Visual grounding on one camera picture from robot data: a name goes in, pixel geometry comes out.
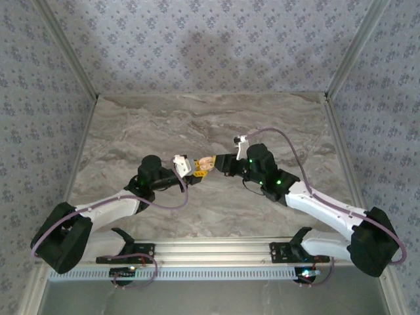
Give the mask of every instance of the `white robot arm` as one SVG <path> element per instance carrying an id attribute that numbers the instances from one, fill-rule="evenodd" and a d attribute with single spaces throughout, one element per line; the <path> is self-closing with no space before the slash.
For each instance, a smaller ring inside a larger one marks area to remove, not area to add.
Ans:
<path id="1" fill-rule="evenodd" d="M 173 168 L 165 169 L 157 156 L 146 156 L 138 174 L 117 194 L 102 200 L 72 207 L 61 203 L 35 235 L 31 248 L 58 273 L 71 270 L 79 261 L 98 257 L 136 253 L 134 240 L 120 229 L 97 232 L 121 217 L 135 215 L 154 201 L 154 191 L 179 185 L 188 198 L 187 186 L 194 185 L 216 168 L 226 176 L 240 176 L 261 186 L 271 201 L 303 211 L 336 230 L 326 233 L 311 228 L 301 229 L 284 247 L 274 250 L 272 262 L 291 257 L 302 263 L 314 257 L 336 257 L 352 261 L 370 276 L 380 276 L 398 250 L 398 244 L 376 225 L 385 226 L 395 234 L 385 213 L 341 203 L 308 186 L 298 177 L 279 169 L 264 144 L 249 145 L 245 136 L 235 138 L 237 154 L 205 157 L 201 160 L 175 156 Z"/>

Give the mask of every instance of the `floral wallpaper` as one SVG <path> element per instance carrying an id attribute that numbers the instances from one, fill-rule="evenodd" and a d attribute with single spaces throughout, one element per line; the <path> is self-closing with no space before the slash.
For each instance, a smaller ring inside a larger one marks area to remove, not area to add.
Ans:
<path id="1" fill-rule="evenodd" d="M 49 0 L 98 94 L 324 91 L 371 0 Z"/>
<path id="2" fill-rule="evenodd" d="M 0 1 L 0 314 L 14 314 L 29 244 L 62 201 L 92 102 L 25 0 Z"/>
<path id="3" fill-rule="evenodd" d="M 408 249 L 398 267 L 420 314 L 420 3 L 392 0 L 333 101 L 369 206 Z"/>

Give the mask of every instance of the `floor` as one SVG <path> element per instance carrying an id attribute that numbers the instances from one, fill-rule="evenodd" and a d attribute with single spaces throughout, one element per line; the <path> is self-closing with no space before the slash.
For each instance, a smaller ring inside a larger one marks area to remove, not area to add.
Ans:
<path id="1" fill-rule="evenodd" d="M 350 203 L 323 106 L 321 93 L 100 97 L 70 203 L 86 203 L 120 191 L 148 154 L 169 161 L 175 154 L 199 159 L 233 153 L 234 136 L 267 126 L 289 135 L 313 187 Z M 256 141 L 268 146 L 279 167 L 301 177 L 280 135 L 265 133 Z M 149 207 L 135 217 L 115 221 L 112 227 L 136 239 L 292 236 L 302 226 L 329 230 L 309 215 L 252 194 L 240 178 L 224 177 L 217 170 L 189 193 L 189 203 L 180 211 Z M 160 205 L 183 201 L 176 187 L 156 196 Z"/>

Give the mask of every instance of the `aluminum frame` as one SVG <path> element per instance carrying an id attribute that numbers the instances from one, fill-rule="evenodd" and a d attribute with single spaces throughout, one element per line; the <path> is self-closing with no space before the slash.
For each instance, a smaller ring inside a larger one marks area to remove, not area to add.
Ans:
<path id="1" fill-rule="evenodd" d="M 357 207 L 366 208 L 360 186 L 356 180 L 356 175 L 350 162 L 350 155 L 345 146 L 342 130 L 339 128 L 337 114 L 332 106 L 331 100 L 323 100 L 322 107 L 326 120 L 331 128 L 331 135 L 340 164 L 345 174 L 345 178 L 350 189 L 353 204 Z M 90 113 L 88 120 L 93 116 L 94 110 Z M 87 124 L 83 133 L 83 141 L 79 148 L 75 169 L 79 165 L 81 153 L 87 136 Z M 66 190 L 66 198 L 70 195 L 72 184 L 76 176 L 69 182 Z M 163 266 L 187 267 L 187 266 L 273 266 L 271 263 L 268 244 L 270 242 L 288 242 L 291 238 L 205 238 L 205 239 L 162 239 L 162 240 L 142 240 L 139 242 L 153 242 L 157 245 L 156 259 L 159 263 L 163 261 Z M 351 265 L 347 261 L 336 261 L 337 266 Z M 94 262 L 84 262 L 79 264 L 83 268 L 94 268 Z M 101 265 L 116 267 L 121 265 Z M 45 286 L 48 282 L 48 275 L 51 268 L 45 264 L 37 264 L 26 286 L 20 308 L 19 315 L 36 315 L 39 312 Z M 391 314 L 410 315 L 408 305 L 402 293 L 402 288 L 396 275 L 395 267 L 388 266 L 380 277 L 380 283 L 386 303 Z"/>

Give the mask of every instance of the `purple cable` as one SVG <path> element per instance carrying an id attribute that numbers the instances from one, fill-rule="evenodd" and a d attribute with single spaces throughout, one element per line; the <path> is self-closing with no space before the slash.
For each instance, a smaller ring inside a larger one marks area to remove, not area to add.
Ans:
<path id="1" fill-rule="evenodd" d="M 175 169 L 175 166 L 172 164 L 171 166 L 172 171 L 174 172 L 174 174 L 177 176 L 177 178 L 179 179 L 182 188 L 184 189 L 184 195 L 185 195 L 185 199 L 184 202 L 182 203 L 182 205 L 179 205 L 177 207 L 166 207 L 164 205 L 156 205 L 144 198 L 141 197 L 137 197 L 137 196 L 121 196 L 121 197 L 113 197 L 110 199 L 106 199 L 106 200 L 102 200 L 101 202 L 98 202 L 94 205 L 91 205 L 90 207 L 86 207 L 80 210 L 76 210 L 73 213 L 70 213 L 69 215 L 66 215 L 65 217 L 62 217 L 60 220 L 58 220 L 57 222 L 55 222 L 38 240 L 37 242 L 33 245 L 32 250 L 31 250 L 31 255 L 32 257 L 37 257 L 36 251 L 38 249 L 38 247 L 42 244 L 43 241 L 45 241 L 45 239 L 56 229 L 58 228 L 61 224 L 63 224 L 64 222 L 66 222 L 68 219 L 86 212 L 86 211 L 92 211 L 94 209 L 96 209 L 97 207 L 100 207 L 101 205 L 106 205 L 107 203 L 113 202 L 113 201 L 117 201 L 117 200 L 123 200 L 123 199 L 134 199 L 134 200 L 139 200 L 141 202 L 147 203 L 148 205 L 152 205 L 154 207 L 160 208 L 160 209 L 164 209 L 164 210 L 179 210 L 183 207 L 186 206 L 186 204 L 188 203 L 188 189 L 186 187 L 185 182 L 182 180 L 182 177 L 178 174 L 177 170 Z"/>
<path id="2" fill-rule="evenodd" d="M 120 289 L 142 289 L 144 287 L 147 287 L 148 285 L 150 285 L 158 276 L 158 272 L 159 272 L 159 266 L 158 266 L 158 262 L 155 260 L 155 258 L 153 258 L 150 255 L 147 254 L 142 254 L 142 253 L 135 253 L 135 254 L 128 254 L 128 255 L 120 255 L 120 256 L 104 256 L 104 258 L 107 259 L 121 259 L 121 258 L 131 258 L 131 257 L 145 257 L 147 259 L 150 259 L 153 264 L 155 265 L 155 270 L 153 272 L 152 277 L 143 284 L 139 284 L 139 285 L 130 285 L 130 286 L 121 286 L 117 284 L 117 278 L 120 275 L 120 273 L 115 274 L 114 279 L 113 279 L 113 283 L 116 287 L 120 288 Z"/>
<path id="3" fill-rule="evenodd" d="M 253 138 L 253 137 L 255 137 L 255 136 L 257 136 L 260 133 L 263 133 L 265 131 L 275 131 L 275 132 L 281 134 L 285 138 L 285 140 L 287 141 L 287 143 L 289 144 L 289 146 L 291 148 L 291 151 L 293 152 L 293 155 L 295 156 L 295 159 L 297 161 L 297 164 L 299 165 L 299 168 L 301 169 L 302 177 L 303 177 L 303 181 L 304 181 L 304 184 L 306 186 L 306 189 L 308 190 L 309 194 L 312 197 L 314 197 L 316 200 L 318 200 L 319 202 L 323 203 L 324 205 L 326 205 L 328 207 L 331 207 L 331 208 L 333 208 L 333 209 L 335 209 L 337 211 L 340 211 L 340 212 L 345 213 L 347 215 L 349 215 L 351 213 L 351 215 L 353 217 L 356 217 L 356 218 L 361 219 L 361 220 L 365 220 L 366 222 L 369 222 L 370 224 L 376 226 L 377 228 L 379 228 L 382 231 L 384 231 L 385 233 L 387 233 L 398 244 L 398 246 L 401 249 L 401 253 L 402 253 L 401 254 L 401 258 L 399 260 L 397 260 L 397 261 L 391 261 L 389 264 L 402 264 L 404 261 L 406 261 L 406 259 L 407 259 L 406 246 L 402 243 L 402 241 L 398 238 L 398 236 L 395 235 L 388 228 L 386 228 L 382 224 L 379 224 L 378 222 L 372 220 L 371 218 L 367 218 L 367 217 L 365 217 L 365 216 L 363 216 L 363 215 L 361 215 L 359 213 L 352 213 L 348 209 L 344 209 L 344 208 L 341 208 L 341 207 L 339 207 L 337 205 L 333 205 L 332 203 L 328 202 L 327 200 L 324 200 L 321 197 L 317 196 L 316 194 L 313 194 L 312 193 L 312 189 L 310 187 L 309 180 L 308 180 L 308 178 L 306 176 L 305 170 L 303 169 L 302 163 L 299 160 L 299 157 L 297 155 L 297 152 L 295 150 L 295 147 L 293 146 L 293 144 L 291 143 L 290 139 L 287 137 L 287 135 L 283 131 L 281 131 L 281 130 L 279 130 L 277 128 L 274 128 L 274 127 L 262 128 L 262 129 L 259 129 L 258 131 L 255 131 L 254 133 L 250 133 L 249 135 L 247 135 L 246 136 L 246 139 L 251 139 L 251 138 Z"/>

